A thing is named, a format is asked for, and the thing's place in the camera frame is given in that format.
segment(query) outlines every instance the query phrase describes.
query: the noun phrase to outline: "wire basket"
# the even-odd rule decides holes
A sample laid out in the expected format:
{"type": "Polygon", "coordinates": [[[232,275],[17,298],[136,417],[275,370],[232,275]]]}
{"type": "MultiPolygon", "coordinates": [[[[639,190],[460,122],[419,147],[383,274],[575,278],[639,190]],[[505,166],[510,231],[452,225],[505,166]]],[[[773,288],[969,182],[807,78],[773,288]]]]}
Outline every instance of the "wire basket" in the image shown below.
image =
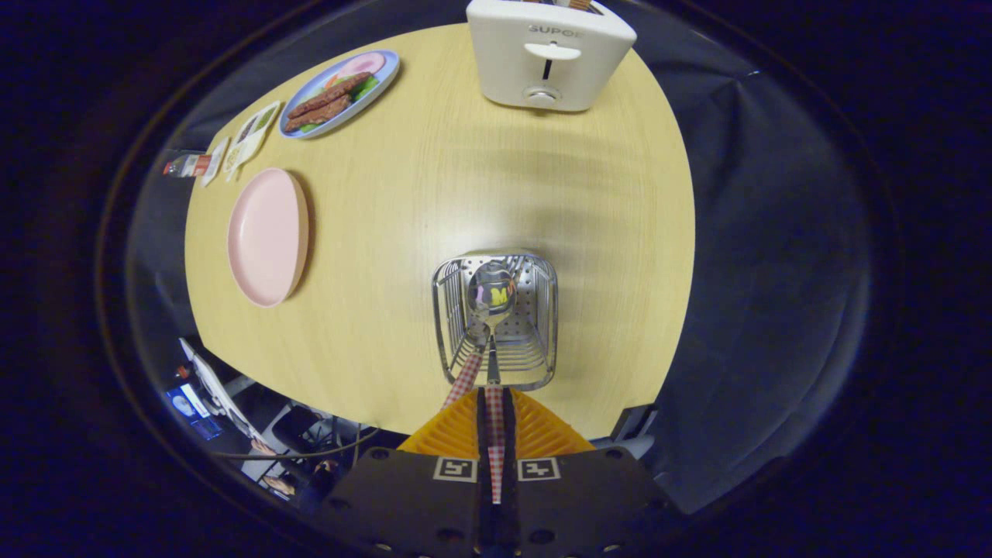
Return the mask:
{"type": "MultiPolygon", "coordinates": [[[[513,312],[496,327],[502,384],[521,391],[538,389],[555,376],[558,277],[548,260],[531,252],[470,252],[445,261],[434,271],[434,329],[441,369],[448,383],[454,384],[455,374],[473,351],[465,339],[472,325],[466,292],[475,270],[491,260],[503,262],[517,284],[513,312]]],[[[488,359],[483,358],[477,376],[483,382],[488,367],[488,359]]]]}

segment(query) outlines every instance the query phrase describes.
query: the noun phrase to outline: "spoon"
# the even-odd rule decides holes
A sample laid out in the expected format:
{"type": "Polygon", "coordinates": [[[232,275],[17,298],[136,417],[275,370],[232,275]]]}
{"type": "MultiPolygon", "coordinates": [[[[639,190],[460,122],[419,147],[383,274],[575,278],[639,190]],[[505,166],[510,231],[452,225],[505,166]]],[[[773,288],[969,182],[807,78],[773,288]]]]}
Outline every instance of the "spoon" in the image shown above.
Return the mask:
{"type": "Polygon", "coordinates": [[[485,305],[489,311],[483,313],[483,322],[489,328],[489,370],[488,383],[498,384],[499,365],[496,362],[496,326],[506,320],[517,303],[517,284],[507,266],[498,261],[489,261],[478,267],[468,282],[468,306],[472,310],[485,305]]]}

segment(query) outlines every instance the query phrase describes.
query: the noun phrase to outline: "blue plate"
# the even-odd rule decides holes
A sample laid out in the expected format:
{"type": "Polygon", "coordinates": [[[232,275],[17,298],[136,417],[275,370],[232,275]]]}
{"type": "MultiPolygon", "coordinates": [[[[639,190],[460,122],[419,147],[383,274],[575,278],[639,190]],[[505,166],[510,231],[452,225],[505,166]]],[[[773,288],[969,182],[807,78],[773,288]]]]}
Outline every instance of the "blue plate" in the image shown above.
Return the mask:
{"type": "Polygon", "coordinates": [[[306,85],[301,87],[300,90],[297,91],[297,94],[293,95],[290,98],[290,100],[287,101],[286,106],[283,108],[283,113],[279,116],[279,133],[283,134],[288,138],[303,139],[303,138],[316,137],[333,130],[337,126],[340,126],[341,124],[347,122],[348,119],[354,116],[355,114],[361,112],[366,106],[371,104],[372,101],[376,99],[376,97],[382,94],[382,92],[386,90],[386,87],[388,87],[389,84],[393,82],[393,78],[396,77],[396,74],[399,72],[399,69],[400,69],[400,55],[396,54],[395,52],[366,51],[364,53],[355,55],[350,59],[345,59],[335,64],[334,66],[328,68],[327,70],[318,73],[313,77],[313,79],[308,81],[306,85]],[[360,57],[362,55],[367,55],[369,53],[379,53],[380,55],[386,58],[386,63],[381,68],[379,68],[379,71],[376,71],[373,74],[375,78],[379,80],[379,84],[377,84],[368,93],[365,93],[365,96],[358,99],[358,102],[353,103],[348,108],[345,108],[344,111],[342,111],[340,114],[331,118],[330,120],[327,120],[323,124],[320,124],[313,130],[309,132],[301,132],[300,130],[297,130],[295,132],[290,132],[290,133],[287,133],[285,131],[286,124],[289,123],[290,121],[288,115],[294,108],[297,107],[298,104],[312,98],[314,95],[323,91],[323,86],[325,83],[327,83],[327,80],[337,75],[337,73],[342,68],[344,68],[344,65],[348,64],[348,62],[350,62],[352,59],[356,57],[360,57]]]}

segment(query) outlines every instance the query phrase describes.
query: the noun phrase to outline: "yellow plastic part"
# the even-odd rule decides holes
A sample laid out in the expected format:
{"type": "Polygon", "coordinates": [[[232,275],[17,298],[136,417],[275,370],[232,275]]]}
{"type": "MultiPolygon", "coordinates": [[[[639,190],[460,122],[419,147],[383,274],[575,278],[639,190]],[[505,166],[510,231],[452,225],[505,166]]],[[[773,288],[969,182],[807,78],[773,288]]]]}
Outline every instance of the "yellow plastic part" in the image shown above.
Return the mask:
{"type": "Polygon", "coordinates": [[[429,456],[479,459],[478,389],[464,394],[422,426],[398,450],[429,456]]]}
{"type": "Polygon", "coordinates": [[[517,416],[517,459],[546,458],[595,450],[566,422],[516,389],[513,407],[517,416]]]}
{"type": "MultiPolygon", "coordinates": [[[[516,389],[517,459],[577,454],[595,450],[567,423],[531,397],[516,389]]],[[[461,459],[479,459],[476,401],[478,388],[437,413],[398,449],[404,452],[461,459]]]]}

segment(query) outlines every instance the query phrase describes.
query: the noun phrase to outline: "toaster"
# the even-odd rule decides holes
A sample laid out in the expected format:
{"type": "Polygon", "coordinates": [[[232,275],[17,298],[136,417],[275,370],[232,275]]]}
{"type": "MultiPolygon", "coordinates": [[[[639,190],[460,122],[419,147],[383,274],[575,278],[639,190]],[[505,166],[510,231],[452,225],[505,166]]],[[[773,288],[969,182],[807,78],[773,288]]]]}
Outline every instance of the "toaster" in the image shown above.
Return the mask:
{"type": "Polygon", "coordinates": [[[482,94],[511,106],[589,108],[637,34],[597,2],[472,0],[465,9],[482,94]]]}

